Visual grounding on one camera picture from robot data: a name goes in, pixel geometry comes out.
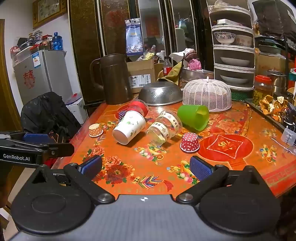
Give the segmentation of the green plastic cup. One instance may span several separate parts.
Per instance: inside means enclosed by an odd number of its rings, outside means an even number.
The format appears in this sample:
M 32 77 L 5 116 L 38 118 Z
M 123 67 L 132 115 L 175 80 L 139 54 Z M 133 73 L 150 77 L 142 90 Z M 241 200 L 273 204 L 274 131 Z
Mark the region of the green plastic cup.
M 184 125 L 197 131 L 202 131 L 208 125 L 209 110 L 204 105 L 182 105 L 177 115 Z

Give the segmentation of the purple polka dot cupcake cup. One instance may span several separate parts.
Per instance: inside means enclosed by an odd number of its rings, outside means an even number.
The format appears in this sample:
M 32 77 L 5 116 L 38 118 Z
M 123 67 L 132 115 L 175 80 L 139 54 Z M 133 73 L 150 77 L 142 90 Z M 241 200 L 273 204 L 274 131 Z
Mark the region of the purple polka dot cupcake cup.
M 126 114 L 127 110 L 121 110 L 119 113 L 118 113 L 118 120 L 121 121 L 124 117 L 125 117 L 125 114 Z

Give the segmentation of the white box by fridge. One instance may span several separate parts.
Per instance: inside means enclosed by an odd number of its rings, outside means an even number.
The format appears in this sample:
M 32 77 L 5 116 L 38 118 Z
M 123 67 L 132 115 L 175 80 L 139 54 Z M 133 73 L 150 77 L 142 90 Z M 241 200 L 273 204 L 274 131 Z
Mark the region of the white box by fridge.
M 88 114 L 84 108 L 84 99 L 81 93 L 73 94 L 66 102 L 66 107 L 75 116 L 76 120 L 83 125 L 88 118 Z

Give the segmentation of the clear glass jar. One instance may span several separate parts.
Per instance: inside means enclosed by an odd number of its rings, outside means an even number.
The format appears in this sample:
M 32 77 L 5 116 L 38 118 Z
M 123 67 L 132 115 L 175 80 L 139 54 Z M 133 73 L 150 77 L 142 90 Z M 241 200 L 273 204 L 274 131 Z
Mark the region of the clear glass jar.
M 183 124 L 173 111 L 163 110 L 146 131 L 149 142 L 161 146 L 182 130 Z

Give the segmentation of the white mesh food cover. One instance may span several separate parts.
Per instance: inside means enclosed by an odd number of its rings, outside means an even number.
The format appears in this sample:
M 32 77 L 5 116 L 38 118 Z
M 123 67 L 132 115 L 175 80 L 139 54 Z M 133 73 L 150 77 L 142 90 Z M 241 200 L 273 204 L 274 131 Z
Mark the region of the white mesh food cover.
M 183 105 L 204 105 L 210 112 L 222 112 L 232 107 L 231 90 L 223 81 L 196 79 L 183 89 Z

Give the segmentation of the steel colander bowl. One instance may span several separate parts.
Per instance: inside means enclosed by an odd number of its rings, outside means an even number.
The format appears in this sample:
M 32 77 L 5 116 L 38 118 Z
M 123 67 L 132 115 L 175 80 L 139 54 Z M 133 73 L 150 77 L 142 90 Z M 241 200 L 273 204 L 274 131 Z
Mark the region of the steel colander bowl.
M 146 84 L 139 92 L 138 99 L 148 106 L 163 106 L 181 102 L 183 93 L 178 85 L 159 81 Z

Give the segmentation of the blue water bottle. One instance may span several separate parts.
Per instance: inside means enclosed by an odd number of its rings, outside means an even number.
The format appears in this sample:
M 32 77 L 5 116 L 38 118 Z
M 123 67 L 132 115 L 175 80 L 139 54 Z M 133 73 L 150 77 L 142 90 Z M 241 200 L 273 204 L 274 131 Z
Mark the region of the blue water bottle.
M 52 41 L 52 48 L 53 48 L 53 50 L 61 50 L 61 51 L 63 51 L 63 39 L 58 34 L 58 32 L 54 33 L 53 41 Z

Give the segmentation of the steel basin with items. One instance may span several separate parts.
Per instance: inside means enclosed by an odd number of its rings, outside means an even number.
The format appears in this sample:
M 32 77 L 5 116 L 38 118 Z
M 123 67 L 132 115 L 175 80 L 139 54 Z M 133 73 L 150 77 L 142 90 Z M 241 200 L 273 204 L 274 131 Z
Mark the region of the steel basin with items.
M 189 69 L 182 69 L 180 79 L 179 79 L 179 87 L 184 88 L 185 85 L 192 80 L 195 79 L 214 79 L 214 72 L 208 70 L 189 70 Z

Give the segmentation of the red lid pickle jar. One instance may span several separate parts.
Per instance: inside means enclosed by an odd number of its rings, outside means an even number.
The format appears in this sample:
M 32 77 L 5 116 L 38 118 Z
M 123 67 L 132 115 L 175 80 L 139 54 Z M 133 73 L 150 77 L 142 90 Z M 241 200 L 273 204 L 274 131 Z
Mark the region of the red lid pickle jar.
M 258 106 L 260 100 L 264 99 L 267 95 L 271 95 L 271 91 L 271 79 L 264 75 L 256 75 L 254 78 L 254 91 L 252 103 Z

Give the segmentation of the pink cloth item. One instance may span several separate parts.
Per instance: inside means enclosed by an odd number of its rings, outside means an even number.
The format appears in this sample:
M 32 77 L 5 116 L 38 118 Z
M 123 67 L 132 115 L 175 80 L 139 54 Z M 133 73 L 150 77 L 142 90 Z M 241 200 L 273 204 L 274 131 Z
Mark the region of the pink cloth item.
M 202 65 L 199 59 L 191 59 L 188 63 L 189 70 L 195 71 L 195 70 L 201 70 Z

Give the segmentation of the red label drink bottle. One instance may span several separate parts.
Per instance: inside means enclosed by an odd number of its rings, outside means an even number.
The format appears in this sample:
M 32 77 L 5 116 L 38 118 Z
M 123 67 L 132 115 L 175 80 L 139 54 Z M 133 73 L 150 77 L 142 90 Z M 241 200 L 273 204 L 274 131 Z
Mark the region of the red label drink bottle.
M 169 56 L 165 56 L 164 62 L 163 62 L 163 75 L 167 76 L 172 70 L 172 68 L 173 66 L 172 66 L 172 63 L 170 62 Z

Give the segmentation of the cardboard box with label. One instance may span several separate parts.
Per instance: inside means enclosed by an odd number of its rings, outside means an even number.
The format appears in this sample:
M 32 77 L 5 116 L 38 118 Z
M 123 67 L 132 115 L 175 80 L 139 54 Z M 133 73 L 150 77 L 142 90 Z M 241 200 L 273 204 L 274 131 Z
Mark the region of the cardboard box with label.
M 146 84 L 156 81 L 153 60 L 128 62 L 127 68 L 132 93 L 139 93 Z

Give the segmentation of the blue white snack bag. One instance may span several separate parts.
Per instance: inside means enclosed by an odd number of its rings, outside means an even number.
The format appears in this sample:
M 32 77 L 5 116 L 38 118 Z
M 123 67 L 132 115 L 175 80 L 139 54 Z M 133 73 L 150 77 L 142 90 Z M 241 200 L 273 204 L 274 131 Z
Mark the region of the blue white snack bag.
M 134 56 L 144 53 L 144 42 L 140 18 L 125 20 L 126 55 Z

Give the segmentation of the clear adhesive wall hook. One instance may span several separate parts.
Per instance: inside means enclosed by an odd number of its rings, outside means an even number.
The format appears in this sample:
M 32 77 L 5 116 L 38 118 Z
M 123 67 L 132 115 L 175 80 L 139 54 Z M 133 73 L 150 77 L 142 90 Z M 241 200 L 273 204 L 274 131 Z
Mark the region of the clear adhesive wall hook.
M 289 146 L 293 146 L 296 141 L 296 133 L 289 128 L 285 128 L 280 139 Z

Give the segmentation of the wall clock wooden frame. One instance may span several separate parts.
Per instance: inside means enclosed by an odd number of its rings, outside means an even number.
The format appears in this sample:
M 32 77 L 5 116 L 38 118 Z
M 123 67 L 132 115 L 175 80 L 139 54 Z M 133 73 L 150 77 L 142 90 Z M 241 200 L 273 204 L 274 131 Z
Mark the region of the wall clock wooden frame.
M 44 24 L 67 13 L 66 0 L 39 0 L 34 1 L 33 8 L 33 29 L 37 29 Z

